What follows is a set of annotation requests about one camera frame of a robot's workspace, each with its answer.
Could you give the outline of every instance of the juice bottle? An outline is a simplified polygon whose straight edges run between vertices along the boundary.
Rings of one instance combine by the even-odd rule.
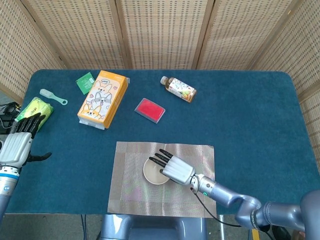
[[[163,76],[160,83],[164,85],[165,89],[167,89],[170,93],[173,93],[179,98],[186,100],[188,103],[191,103],[197,93],[197,90],[195,90],[193,87],[174,77],[169,78]]]

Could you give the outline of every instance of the bottle label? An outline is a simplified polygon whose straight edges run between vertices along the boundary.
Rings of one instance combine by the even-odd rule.
[[[182,98],[183,100],[188,101],[190,94],[195,89],[184,82],[174,78],[172,82],[169,85],[168,91],[170,93],[173,93],[174,95],[178,96],[179,98]]]

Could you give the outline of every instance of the blue table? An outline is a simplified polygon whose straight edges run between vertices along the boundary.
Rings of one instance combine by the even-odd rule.
[[[105,214],[117,141],[213,145],[216,180],[261,200],[299,203],[320,187],[295,88],[283,72],[214,70],[112,70],[131,83],[107,130],[79,123],[85,96],[76,80],[99,70],[40,70],[30,79],[24,106],[40,97],[54,112],[31,152],[52,152],[28,163],[8,213]],[[161,77],[195,87],[192,103],[167,92]],[[47,89],[66,106],[39,95]],[[142,98],[166,109],[158,124],[134,112]],[[218,206],[219,214],[233,209]]]

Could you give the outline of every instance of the robotic arm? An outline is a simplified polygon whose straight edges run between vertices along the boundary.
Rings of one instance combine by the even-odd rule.
[[[203,174],[171,153],[160,149],[161,154],[151,157],[155,163],[164,167],[160,172],[177,184],[190,186],[192,192],[203,193],[217,203],[229,208],[238,202],[239,209],[235,220],[242,227],[268,231],[270,225],[288,227],[305,232],[306,240],[320,238],[320,190],[307,193],[300,206],[278,202],[267,202],[264,205],[252,196],[234,192]]]
[[[22,166],[27,162],[42,161],[51,156],[32,156],[30,147],[45,115],[37,113],[23,118],[15,125],[0,151],[0,224],[5,215],[9,200],[19,180]]]

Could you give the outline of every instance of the small bowl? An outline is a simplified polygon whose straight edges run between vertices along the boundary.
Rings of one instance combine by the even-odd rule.
[[[163,167],[156,164],[154,161],[147,159],[143,165],[143,175],[149,183],[152,183],[154,185],[165,184],[170,178],[161,174],[161,169],[163,169]]]

